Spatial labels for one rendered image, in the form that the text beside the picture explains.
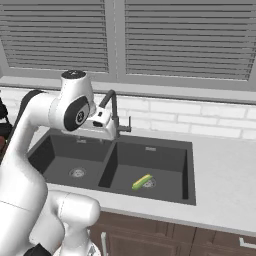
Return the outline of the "black sink tap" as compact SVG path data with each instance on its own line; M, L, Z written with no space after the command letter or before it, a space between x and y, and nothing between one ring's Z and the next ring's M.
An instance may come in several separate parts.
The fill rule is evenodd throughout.
M117 112L117 97L116 97L116 92L114 90L109 90L107 92L107 94L102 99L99 106L101 108L105 108L109 101L112 101L112 120L114 122L114 127L115 127L115 138L118 138L121 132L131 132L132 127L131 125L122 126L119 123L119 116Z

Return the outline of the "black appliance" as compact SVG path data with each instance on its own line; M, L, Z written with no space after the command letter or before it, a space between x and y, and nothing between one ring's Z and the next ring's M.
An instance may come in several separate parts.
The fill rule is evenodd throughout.
M2 136L6 141L9 140L10 135L13 130L13 125L8 119L8 110L6 105L0 98L0 136Z

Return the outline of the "yellow green corn cob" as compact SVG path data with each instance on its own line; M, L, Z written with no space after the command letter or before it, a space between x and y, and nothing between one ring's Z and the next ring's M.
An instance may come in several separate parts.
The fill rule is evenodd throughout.
M145 183L147 183L152 178L153 178L153 176L150 174L144 175L143 177L141 177L139 180L137 180L136 182L134 182L132 184L132 189L133 190L140 189Z

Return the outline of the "brown cupboard door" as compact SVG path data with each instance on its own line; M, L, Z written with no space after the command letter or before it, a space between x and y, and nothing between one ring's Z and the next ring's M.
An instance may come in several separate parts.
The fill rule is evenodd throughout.
M197 228L190 256L256 256L255 249L240 247L239 237L256 244L256 237Z
M90 230L100 250L101 234L106 233L108 256L175 256L175 248L154 228L150 220L102 212Z

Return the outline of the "grey window frame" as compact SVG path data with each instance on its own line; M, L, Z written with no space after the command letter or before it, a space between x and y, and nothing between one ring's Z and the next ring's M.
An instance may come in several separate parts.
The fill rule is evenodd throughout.
M256 104L256 61L250 78L225 80L196 77L128 74L125 57L125 0L104 0L109 71L85 71L97 93L110 89L119 95ZM0 39L0 84L57 89L65 70L11 68Z

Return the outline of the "dark grey double sink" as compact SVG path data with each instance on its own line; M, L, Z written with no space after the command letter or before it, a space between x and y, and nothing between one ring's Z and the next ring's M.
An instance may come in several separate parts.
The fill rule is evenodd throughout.
M29 150L28 159L51 184L196 203L190 142L126 135L109 141L51 129ZM153 178L133 190L146 174Z

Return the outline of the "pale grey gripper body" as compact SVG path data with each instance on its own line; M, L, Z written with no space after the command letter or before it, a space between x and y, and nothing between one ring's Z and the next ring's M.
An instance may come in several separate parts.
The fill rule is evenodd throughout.
M114 121L110 120L106 127L89 127L84 123L77 130L73 132L64 131L64 134L112 141L116 137L116 128Z

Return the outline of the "grey window blind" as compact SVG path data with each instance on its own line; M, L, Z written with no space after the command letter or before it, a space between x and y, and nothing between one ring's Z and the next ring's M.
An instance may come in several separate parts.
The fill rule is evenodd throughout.
M250 78L256 0L125 0L128 74Z
M109 71L104 0L0 0L11 68Z

